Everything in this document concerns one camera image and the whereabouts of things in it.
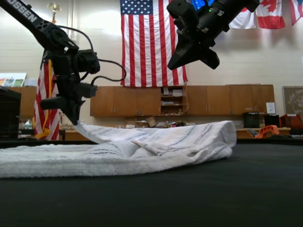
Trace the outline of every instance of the robotic arm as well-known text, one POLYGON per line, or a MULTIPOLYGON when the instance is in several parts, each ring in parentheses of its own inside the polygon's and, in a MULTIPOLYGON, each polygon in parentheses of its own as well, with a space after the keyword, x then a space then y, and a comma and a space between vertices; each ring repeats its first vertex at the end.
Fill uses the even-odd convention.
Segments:
POLYGON ((220 60, 209 49, 215 45, 214 39, 229 30, 229 23, 244 9, 253 12, 259 0, 215 0, 211 6, 205 5, 198 11, 185 0, 172 1, 167 10, 178 27, 178 44, 168 68, 173 70, 182 65, 200 60, 216 69, 220 60))
POLYGON ((30 5, 21 0, 0 0, 0 7, 23 24, 45 49, 45 60, 52 60, 59 95, 45 99, 41 107, 61 109, 77 125, 82 97, 95 96, 97 86, 81 83, 80 72, 95 74, 100 71, 97 54, 93 50, 80 51, 67 34, 55 24, 41 19, 30 5))
MULTIPOLYGON (((168 64, 169 69, 197 60, 215 69, 219 65, 219 58, 209 49, 215 45, 214 39, 222 31, 229 30, 228 24, 245 7, 253 12, 259 0, 215 0, 211 6, 205 3, 199 11, 195 11, 186 0, 173 0, 168 5, 167 10, 178 27, 178 45, 168 64)), ((0 7, 31 31, 45 49, 44 59, 52 60, 59 95, 43 100, 41 107, 44 110, 61 109, 77 125, 84 103, 82 97, 91 98, 97 90, 97 86, 93 85, 95 79, 91 84, 81 83, 79 75, 80 72, 96 74, 100 71, 99 59, 92 45, 91 49, 80 51, 62 29, 40 18, 22 0, 0 0, 0 7)))

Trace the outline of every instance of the gold flagpole finial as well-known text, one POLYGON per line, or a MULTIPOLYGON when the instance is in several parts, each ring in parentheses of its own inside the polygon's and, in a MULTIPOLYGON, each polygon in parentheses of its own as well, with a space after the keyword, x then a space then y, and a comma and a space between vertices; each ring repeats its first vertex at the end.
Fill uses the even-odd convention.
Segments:
POLYGON ((56 18, 56 13, 57 12, 62 12, 62 9, 55 2, 48 4, 47 7, 53 11, 53 20, 52 20, 52 22, 55 24, 56 23, 56 19, 55 19, 56 18))

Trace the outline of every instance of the brown box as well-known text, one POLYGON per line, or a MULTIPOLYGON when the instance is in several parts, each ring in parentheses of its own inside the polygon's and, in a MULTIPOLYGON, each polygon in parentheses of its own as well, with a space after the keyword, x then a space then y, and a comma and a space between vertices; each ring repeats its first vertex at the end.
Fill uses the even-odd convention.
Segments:
POLYGON ((157 125, 154 117, 149 117, 146 119, 146 121, 150 127, 155 127, 157 125))

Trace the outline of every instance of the cabinet door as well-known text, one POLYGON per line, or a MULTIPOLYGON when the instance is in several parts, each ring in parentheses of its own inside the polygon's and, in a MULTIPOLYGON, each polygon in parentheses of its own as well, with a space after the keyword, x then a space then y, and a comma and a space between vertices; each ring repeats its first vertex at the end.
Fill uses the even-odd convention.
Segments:
POLYGON ((252 86, 252 99, 254 111, 261 114, 267 114, 266 103, 275 102, 275 93, 273 85, 253 85, 252 86))
POLYGON ((161 88, 137 88, 137 115, 161 114, 161 88))
POLYGON ((136 116, 136 88, 114 87, 114 116, 136 116))
POLYGON ((20 117, 32 118, 34 116, 36 91, 36 87, 21 88, 20 117))
POLYGON ((98 87, 96 96, 90 99, 90 115, 95 117, 113 116, 113 87, 98 87))
POLYGON ((207 86, 208 115, 230 115, 229 86, 207 86))
POLYGON ((207 92, 206 86, 188 86, 188 115, 207 115, 207 92))
POLYGON ((231 85, 231 113, 241 115, 253 111, 252 91, 250 85, 231 85))

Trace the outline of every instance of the american flag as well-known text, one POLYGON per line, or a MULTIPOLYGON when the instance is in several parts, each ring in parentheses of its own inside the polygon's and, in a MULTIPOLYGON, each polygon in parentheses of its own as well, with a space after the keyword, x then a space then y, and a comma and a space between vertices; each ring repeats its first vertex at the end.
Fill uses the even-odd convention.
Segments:
POLYGON ((59 139, 59 111, 43 110, 40 106, 42 100, 56 97, 58 88, 53 80, 55 74, 50 60, 43 61, 40 67, 38 87, 35 101, 35 112, 33 125, 37 139, 58 140, 59 139))
POLYGON ((166 87, 187 81, 185 66, 167 64, 178 42, 177 29, 166 7, 172 0, 120 0, 122 65, 128 87, 166 87))

